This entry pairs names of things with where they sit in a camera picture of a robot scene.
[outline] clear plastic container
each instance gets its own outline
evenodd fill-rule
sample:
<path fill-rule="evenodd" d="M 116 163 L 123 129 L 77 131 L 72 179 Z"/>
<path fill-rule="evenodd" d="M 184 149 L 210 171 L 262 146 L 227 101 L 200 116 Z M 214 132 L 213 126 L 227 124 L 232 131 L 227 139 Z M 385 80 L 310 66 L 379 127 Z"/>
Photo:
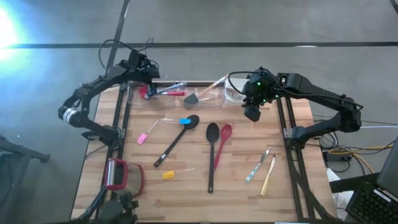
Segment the clear plastic container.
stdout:
<path fill-rule="evenodd" d="M 209 110 L 218 110 L 223 107 L 225 102 L 225 90 L 224 86 L 216 86 L 209 90 L 207 93 L 197 98 L 197 94 L 204 90 L 207 86 L 203 87 L 193 87 L 193 86 L 185 86 L 182 91 L 186 91 L 186 96 L 178 96 L 179 103 L 177 106 L 184 107 L 187 110 L 194 109 L 209 109 Z"/>
<path fill-rule="evenodd" d="M 175 96 L 158 95 L 145 98 L 142 94 L 143 87 L 144 84 L 141 83 L 129 82 L 127 84 L 127 102 L 131 104 L 132 108 L 140 110 L 164 110 L 175 107 Z"/>

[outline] concrete floor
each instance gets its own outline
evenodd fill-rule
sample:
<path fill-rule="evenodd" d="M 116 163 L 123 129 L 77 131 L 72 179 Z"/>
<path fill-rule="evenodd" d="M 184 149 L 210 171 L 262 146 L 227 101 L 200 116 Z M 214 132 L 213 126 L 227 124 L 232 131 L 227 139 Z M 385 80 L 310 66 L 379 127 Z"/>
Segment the concrete floor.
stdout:
<path fill-rule="evenodd" d="M 14 0 L 0 2 L 0 7 L 14 26 L 17 44 L 89 44 L 114 37 L 122 4 L 123 0 Z M 388 0 L 132 0 L 121 40 L 387 42 L 397 35 L 398 14 Z M 396 47 L 149 49 L 147 53 L 159 62 L 164 80 L 216 80 L 228 72 L 259 66 L 275 73 L 300 73 L 364 105 L 363 120 L 398 123 Z M 119 50 L 116 62 L 127 56 L 127 50 Z M 14 223 L 68 220 L 87 141 L 80 136 L 83 130 L 57 118 L 57 109 L 80 83 L 103 72 L 97 49 L 0 49 L 0 71 L 0 133 L 51 153 L 48 164 L 31 162 Z M 313 114 L 335 113 L 313 103 L 311 107 Z M 346 146 L 384 145 L 397 135 L 398 129 L 338 133 L 340 144 Z M 379 171 L 386 156 L 382 152 L 364 158 Z M 339 174 L 359 175 L 356 162 Z"/>

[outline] wooden table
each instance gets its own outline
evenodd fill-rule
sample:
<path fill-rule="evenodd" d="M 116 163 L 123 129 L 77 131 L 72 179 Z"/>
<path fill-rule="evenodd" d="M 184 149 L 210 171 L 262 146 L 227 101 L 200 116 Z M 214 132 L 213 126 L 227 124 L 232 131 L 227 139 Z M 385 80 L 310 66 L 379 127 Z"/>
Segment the wooden table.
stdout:
<path fill-rule="evenodd" d="M 95 116 L 96 122 L 112 123 L 117 95 L 118 87 L 110 88 L 101 94 Z M 123 159 L 128 163 L 140 164 L 144 168 L 144 192 L 136 197 L 139 201 L 139 208 L 136 209 L 139 221 L 287 222 L 297 220 L 276 102 L 266 104 L 261 108 L 260 120 L 253 123 L 243 115 L 243 108 L 238 106 L 221 104 L 204 106 L 197 110 L 185 110 L 181 107 L 180 101 L 175 99 L 171 102 L 174 107 L 167 107 L 166 105 L 170 103 L 164 103 L 163 106 L 154 108 L 145 103 L 141 104 L 139 98 L 134 99 L 138 103 L 132 106 L 130 112 Z M 298 126 L 313 124 L 307 100 L 292 100 L 292 104 Z M 286 108 L 284 111 L 285 117 L 288 118 Z M 199 125 L 194 130 L 185 133 L 165 161 L 156 169 L 153 163 L 167 149 L 182 127 L 178 124 L 158 122 L 143 145 L 139 146 L 136 143 L 137 137 L 146 132 L 156 119 L 186 118 L 191 114 L 199 115 Z M 232 136 L 224 146 L 215 172 L 213 194 L 207 192 L 210 145 L 205 137 L 207 126 L 211 122 L 217 123 L 220 129 L 224 124 L 230 124 L 233 127 Z M 216 151 L 219 145 L 220 140 L 216 143 Z M 100 146 L 100 142 L 91 142 L 88 152 Z M 250 183 L 246 183 L 245 179 L 268 147 L 272 147 L 271 155 L 276 154 L 276 162 L 266 195 L 262 197 L 259 192 L 272 156 L 268 156 L 263 162 Z M 303 156 L 312 192 L 329 213 L 336 215 L 319 147 L 306 146 Z M 104 149 L 92 154 L 85 161 L 72 217 L 79 216 L 98 193 L 105 157 L 106 150 Z M 176 175 L 174 179 L 162 180 L 163 172 L 192 167 L 195 167 L 195 170 Z M 300 198 L 305 217 L 307 217 L 305 199 L 302 194 Z"/>

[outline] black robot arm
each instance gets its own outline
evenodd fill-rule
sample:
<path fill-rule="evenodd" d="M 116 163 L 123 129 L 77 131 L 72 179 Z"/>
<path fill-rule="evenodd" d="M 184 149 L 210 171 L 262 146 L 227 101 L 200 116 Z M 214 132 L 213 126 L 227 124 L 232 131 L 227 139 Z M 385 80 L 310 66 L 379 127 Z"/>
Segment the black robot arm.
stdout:
<path fill-rule="evenodd" d="M 248 81 L 241 92 L 246 97 L 244 114 L 252 121 L 260 118 L 259 107 L 264 103 L 272 103 L 278 97 L 295 99 L 306 98 L 320 105 L 337 111 L 337 114 L 327 121 L 309 127 L 294 127 L 284 130 L 292 149 L 303 149 L 305 143 L 312 137 L 333 131 L 345 133 L 354 132 L 361 127 L 361 105 L 345 95 L 337 95 L 328 90 L 313 85 L 307 78 L 296 73 L 278 73 L 260 68 L 248 76 Z"/>
<path fill-rule="evenodd" d="M 153 78 L 160 78 L 159 69 L 151 64 L 146 55 L 132 50 L 129 60 L 122 60 L 114 65 L 106 76 L 99 76 L 96 80 L 82 84 L 76 89 L 58 109 L 58 117 L 73 127 L 91 130 L 101 142 L 110 146 L 117 142 L 115 140 L 119 136 L 118 128 L 102 126 L 88 118 L 91 99 L 113 85 L 125 84 L 128 81 L 143 82 L 151 86 Z"/>

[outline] black spoon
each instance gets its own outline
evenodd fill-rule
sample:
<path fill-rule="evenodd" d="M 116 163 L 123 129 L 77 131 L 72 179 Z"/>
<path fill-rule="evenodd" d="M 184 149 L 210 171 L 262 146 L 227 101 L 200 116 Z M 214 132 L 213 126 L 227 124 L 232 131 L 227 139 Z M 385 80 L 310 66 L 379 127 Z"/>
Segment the black spoon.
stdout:
<path fill-rule="evenodd" d="M 191 115 L 187 119 L 191 119 L 191 123 L 184 124 L 184 129 L 182 129 L 181 133 L 174 139 L 173 143 L 166 149 L 166 151 L 164 151 L 164 153 L 154 163 L 154 167 L 158 167 L 163 162 L 163 160 L 166 158 L 166 156 L 170 153 L 170 151 L 177 144 L 178 140 L 180 140 L 180 138 L 184 135 L 186 130 L 195 128 L 199 123 L 198 115 Z"/>
<path fill-rule="evenodd" d="M 210 123 L 207 126 L 206 138 L 211 144 L 210 149 L 210 170 L 209 170 L 209 188 L 208 192 L 213 193 L 213 179 L 214 179 L 214 143 L 217 142 L 220 136 L 220 129 L 216 123 Z"/>

